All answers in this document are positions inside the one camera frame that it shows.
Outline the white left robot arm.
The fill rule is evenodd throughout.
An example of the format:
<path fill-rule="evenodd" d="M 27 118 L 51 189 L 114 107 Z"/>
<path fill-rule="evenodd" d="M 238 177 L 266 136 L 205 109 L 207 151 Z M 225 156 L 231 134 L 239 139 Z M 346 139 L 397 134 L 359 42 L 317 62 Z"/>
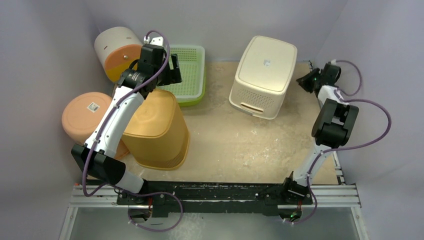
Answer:
<path fill-rule="evenodd" d="M 94 132 L 84 144 L 76 143 L 71 155 L 82 171 L 82 189 L 87 191 L 87 176 L 91 175 L 105 185 L 129 193 L 138 205 L 146 203 L 149 191 L 146 181 L 131 173 L 126 164 L 115 159 L 121 137 L 136 110 L 157 86 L 182 81 L 178 56 L 170 53 L 168 45 L 145 44 L 140 57 L 130 63 L 119 76 L 112 101 Z"/>

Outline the cream perforated storage basket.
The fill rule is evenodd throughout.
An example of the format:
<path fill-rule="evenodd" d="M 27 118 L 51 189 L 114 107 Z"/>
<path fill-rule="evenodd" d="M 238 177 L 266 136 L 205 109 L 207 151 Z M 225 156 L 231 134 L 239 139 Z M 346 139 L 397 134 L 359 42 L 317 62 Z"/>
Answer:
<path fill-rule="evenodd" d="M 295 45 L 254 36 L 237 66 L 229 103 L 248 115 L 273 120 L 279 114 L 297 62 Z"/>

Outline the peach round plastic bucket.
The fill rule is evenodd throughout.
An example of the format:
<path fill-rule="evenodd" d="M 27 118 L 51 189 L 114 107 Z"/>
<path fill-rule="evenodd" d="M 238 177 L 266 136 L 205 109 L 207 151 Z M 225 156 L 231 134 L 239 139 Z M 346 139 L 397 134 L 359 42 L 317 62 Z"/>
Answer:
<path fill-rule="evenodd" d="M 101 92 L 87 92 L 74 98 L 64 109 L 61 123 L 67 135 L 83 145 L 95 131 L 112 98 Z"/>

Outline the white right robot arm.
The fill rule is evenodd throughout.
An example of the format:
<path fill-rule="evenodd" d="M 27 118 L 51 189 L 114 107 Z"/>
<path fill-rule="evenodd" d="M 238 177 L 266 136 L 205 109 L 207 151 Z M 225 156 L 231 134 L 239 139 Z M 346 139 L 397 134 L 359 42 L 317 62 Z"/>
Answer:
<path fill-rule="evenodd" d="M 328 62 L 323 69 L 315 68 L 297 79 L 308 93 L 315 94 L 320 112 L 313 124 L 314 141 L 309 155 L 283 182 L 280 196 L 288 204 L 303 200 L 310 194 L 311 183 L 320 167 L 332 151 L 346 145 L 353 132 L 359 108 L 344 101 L 336 82 L 342 69 L 335 62 Z"/>

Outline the yellow perforated plastic basket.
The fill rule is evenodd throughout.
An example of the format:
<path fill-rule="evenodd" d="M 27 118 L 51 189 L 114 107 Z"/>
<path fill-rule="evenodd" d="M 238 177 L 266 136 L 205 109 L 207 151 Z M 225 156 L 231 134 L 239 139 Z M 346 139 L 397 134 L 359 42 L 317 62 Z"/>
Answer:
<path fill-rule="evenodd" d="M 140 166 L 169 171 L 184 163 L 190 132 L 176 97 L 157 88 L 135 111 L 121 139 Z"/>

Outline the white perforated strainer tray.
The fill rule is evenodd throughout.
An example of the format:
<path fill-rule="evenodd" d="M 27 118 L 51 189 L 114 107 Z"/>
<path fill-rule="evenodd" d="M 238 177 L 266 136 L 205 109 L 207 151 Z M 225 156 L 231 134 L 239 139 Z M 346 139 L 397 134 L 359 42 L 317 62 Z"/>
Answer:
<path fill-rule="evenodd" d="M 200 45 L 171 44 L 170 52 L 178 57 L 182 82 L 159 86 L 174 94 L 180 103 L 195 102 L 203 97 L 205 81 L 205 49 Z"/>

